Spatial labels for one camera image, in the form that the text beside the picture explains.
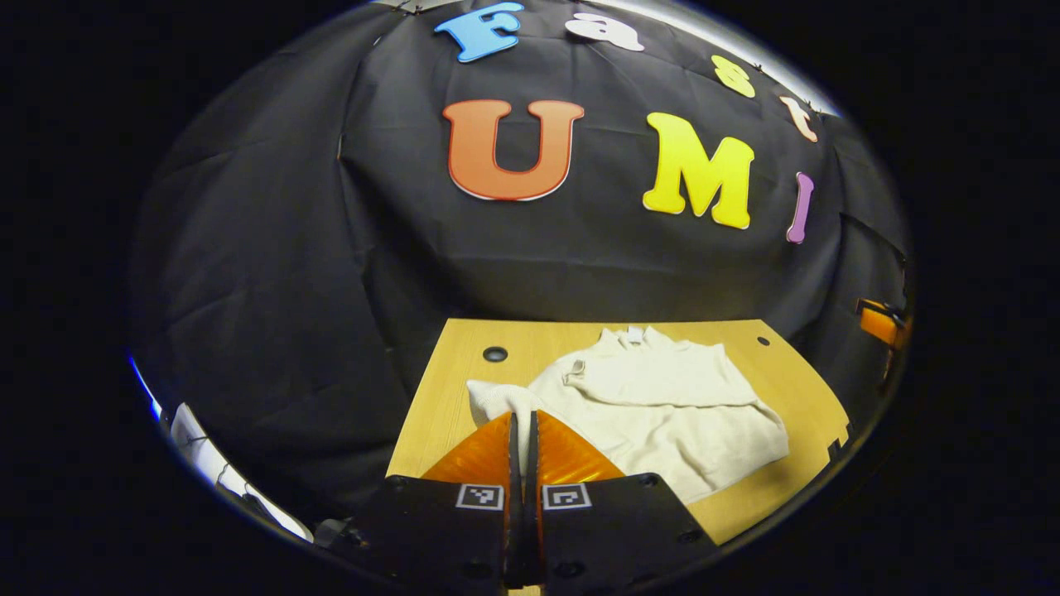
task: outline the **foam letter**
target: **foam letter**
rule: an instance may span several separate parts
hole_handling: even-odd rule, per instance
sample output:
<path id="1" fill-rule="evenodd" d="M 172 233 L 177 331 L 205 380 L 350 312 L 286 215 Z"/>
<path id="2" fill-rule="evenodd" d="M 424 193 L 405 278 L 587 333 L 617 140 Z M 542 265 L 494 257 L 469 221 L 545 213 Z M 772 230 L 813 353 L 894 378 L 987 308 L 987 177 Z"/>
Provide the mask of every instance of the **foam letter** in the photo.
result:
<path id="1" fill-rule="evenodd" d="M 642 52 L 644 47 L 637 41 L 637 32 L 623 22 L 613 18 L 575 13 L 575 19 L 567 21 L 567 31 L 581 37 L 611 41 L 612 43 L 633 52 Z"/>
<path id="2" fill-rule="evenodd" d="M 720 188 L 721 198 L 710 210 L 714 222 L 747 229 L 750 225 L 747 187 L 750 162 L 755 159 L 750 146 L 739 139 L 725 137 L 713 158 L 708 158 L 692 125 L 684 118 L 655 111 L 648 115 L 648 124 L 659 135 L 659 162 L 655 188 L 644 193 L 644 207 L 664 213 L 683 212 L 685 198 L 681 196 L 681 179 L 684 176 L 696 217 L 706 213 Z"/>
<path id="3" fill-rule="evenodd" d="M 795 174 L 798 180 L 798 200 L 795 203 L 795 218 L 788 228 L 788 242 L 802 244 L 806 240 L 806 215 L 810 212 L 810 193 L 813 192 L 813 180 L 810 176 L 799 172 Z"/>
<path id="4" fill-rule="evenodd" d="M 518 38 L 514 35 L 498 35 L 496 30 L 502 29 L 509 33 L 517 31 L 519 20 L 508 13 L 522 10 L 523 4 L 518 2 L 501 2 L 449 19 L 436 27 L 435 33 L 448 32 L 462 50 L 457 59 L 470 63 L 518 43 Z M 496 13 L 500 14 L 488 21 L 482 20 L 482 17 Z"/>
<path id="5" fill-rule="evenodd" d="M 805 109 L 799 107 L 798 102 L 791 98 L 785 98 L 780 95 L 780 101 L 788 106 L 788 111 L 792 112 L 792 120 L 795 121 L 795 126 L 798 128 L 799 133 L 807 139 L 813 142 L 817 142 L 817 134 L 810 129 L 810 115 L 806 112 Z"/>
<path id="6" fill-rule="evenodd" d="M 749 82 L 750 76 L 736 63 L 721 56 L 710 56 L 710 60 L 718 67 L 714 69 L 714 74 L 721 78 L 726 87 L 741 95 L 755 97 L 755 88 L 750 86 Z"/>
<path id="7" fill-rule="evenodd" d="M 497 127 L 512 111 L 508 102 L 472 100 L 442 112 L 452 125 L 449 176 L 467 194 L 487 200 L 533 200 L 560 188 L 570 171 L 575 120 L 582 106 L 567 102 L 533 102 L 527 111 L 541 119 L 537 164 L 526 172 L 497 165 Z"/>

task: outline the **orange clip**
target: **orange clip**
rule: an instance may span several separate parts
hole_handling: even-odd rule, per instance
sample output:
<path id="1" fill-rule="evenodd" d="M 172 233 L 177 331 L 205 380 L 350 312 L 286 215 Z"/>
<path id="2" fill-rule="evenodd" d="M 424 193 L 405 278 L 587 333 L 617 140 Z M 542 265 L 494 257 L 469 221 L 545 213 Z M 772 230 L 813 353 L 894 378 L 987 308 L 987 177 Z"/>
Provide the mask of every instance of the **orange clip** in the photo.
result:
<path id="1" fill-rule="evenodd" d="M 890 304 L 861 298 L 855 314 L 861 315 L 862 330 L 880 338 L 893 350 L 901 350 L 905 345 L 909 325 L 902 318 L 901 312 Z"/>

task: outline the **letter f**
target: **letter f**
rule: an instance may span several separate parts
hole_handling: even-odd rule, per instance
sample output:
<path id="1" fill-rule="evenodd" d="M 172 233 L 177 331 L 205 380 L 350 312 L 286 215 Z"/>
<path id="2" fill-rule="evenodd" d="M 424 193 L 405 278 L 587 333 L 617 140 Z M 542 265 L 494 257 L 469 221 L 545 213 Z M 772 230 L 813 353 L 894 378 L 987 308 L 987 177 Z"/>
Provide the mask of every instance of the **letter f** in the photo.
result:
<path id="1" fill-rule="evenodd" d="M 518 2 L 501 2 L 449 19 L 436 27 L 435 33 L 445 31 L 452 35 L 462 49 L 457 59 L 470 63 L 518 43 L 515 36 L 498 35 L 496 30 L 502 29 L 509 33 L 518 31 L 518 19 L 508 13 L 522 10 L 523 4 Z M 482 20 L 482 17 L 496 13 L 500 14 L 490 20 Z"/>

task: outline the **orange letter u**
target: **orange letter u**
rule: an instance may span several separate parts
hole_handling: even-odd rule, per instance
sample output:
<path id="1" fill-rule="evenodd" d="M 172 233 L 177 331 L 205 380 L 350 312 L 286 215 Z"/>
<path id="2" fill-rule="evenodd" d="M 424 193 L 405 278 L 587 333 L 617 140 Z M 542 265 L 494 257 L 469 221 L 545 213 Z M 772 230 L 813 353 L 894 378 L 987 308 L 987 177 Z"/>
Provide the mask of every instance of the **orange letter u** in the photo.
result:
<path id="1" fill-rule="evenodd" d="M 442 111 L 453 123 L 449 176 L 467 194 L 487 200 L 533 200 L 567 179 L 575 120 L 585 116 L 585 109 L 558 101 L 530 104 L 527 111 L 541 120 L 541 148 L 537 164 L 526 172 L 497 165 L 497 127 L 511 111 L 511 104 L 499 100 L 459 102 Z"/>

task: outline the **black cloth backdrop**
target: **black cloth backdrop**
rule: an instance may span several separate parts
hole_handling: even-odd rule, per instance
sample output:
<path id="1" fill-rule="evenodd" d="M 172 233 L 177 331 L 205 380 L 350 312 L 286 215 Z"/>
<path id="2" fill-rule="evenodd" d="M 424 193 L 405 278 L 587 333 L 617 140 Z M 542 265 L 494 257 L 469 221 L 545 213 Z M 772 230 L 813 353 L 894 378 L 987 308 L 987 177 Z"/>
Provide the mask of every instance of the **black cloth backdrop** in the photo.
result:
<path id="1" fill-rule="evenodd" d="M 811 111 L 808 142 L 739 56 L 602 6 L 524 0 L 515 48 L 471 64 L 434 28 L 493 1 L 406 16 L 366 5 L 280 50 L 176 141 L 142 206 L 132 353 L 156 397 L 187 402 L 233 463 L 303 520 L 349 514 L 382 479 L 448 317 L 559 321 L 761 318 L 800 349 L 856 427 L 886 348 L 858 298 L 904 304 L 911 242 L 897 192 L 854 126 Z M 630 52 L 570 36 L 588 11 L 633 27 Z M 712 54 L 744 67 L 754 99 Z M 497 162 L 537 159 L 530 102 L 585 108 L 569 176 L 519 204 L 447 172 L 445 106 L 512 105 Z M 755 150 L 750 227 L 649 212 L 658 137 L 679 116 L 712 153 Z M 795 174 L 815 181 L 807 239 L 785 241 Z"/>

